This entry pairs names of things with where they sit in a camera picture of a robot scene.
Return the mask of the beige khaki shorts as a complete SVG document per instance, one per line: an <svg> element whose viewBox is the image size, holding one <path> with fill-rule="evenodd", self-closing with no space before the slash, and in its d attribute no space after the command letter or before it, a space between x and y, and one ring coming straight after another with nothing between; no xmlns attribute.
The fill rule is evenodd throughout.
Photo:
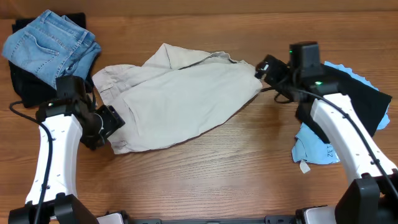
<svg viewBox="0 0 398 224"><path fill-rule="evenodd" d="M162 44L142 66L111 65L93 82L124 120L109 142L116 154L164 149L225 123L262 83L226 52Z"/></svg>

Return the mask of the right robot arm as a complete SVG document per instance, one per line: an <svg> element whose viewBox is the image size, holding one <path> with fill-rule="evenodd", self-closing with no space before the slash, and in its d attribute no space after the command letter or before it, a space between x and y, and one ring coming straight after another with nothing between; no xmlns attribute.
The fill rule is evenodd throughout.
<svg viewBox="0 0 398 224"><path fill-rule="evenodd" d="M266 216L265 222L282 223L397 223L397 166L373 141L358 118L349 93L362 85L341 70L320 61L317 42L290 45L284 63L266 55L256 65L256 78L296 101L297 119L325 136L333 146L350 182L335 206L298 209L295 215Z"/></svg>

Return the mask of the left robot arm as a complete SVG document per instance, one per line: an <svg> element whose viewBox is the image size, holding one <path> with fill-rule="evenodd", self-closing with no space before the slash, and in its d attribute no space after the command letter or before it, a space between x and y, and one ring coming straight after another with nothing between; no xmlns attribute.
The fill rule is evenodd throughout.
<svg viewBox="0 0 398 224"><path fill-rule="evenodd" d="M76 164L79 144L91 150L105 144L123 119L112 106L95 106L84 79L56 79L56 98L42 103L32 121L39 125L40 150L34 182L21 208L11 210L9 224L125 224L125 212L94 216L78 199Z"/></svg>

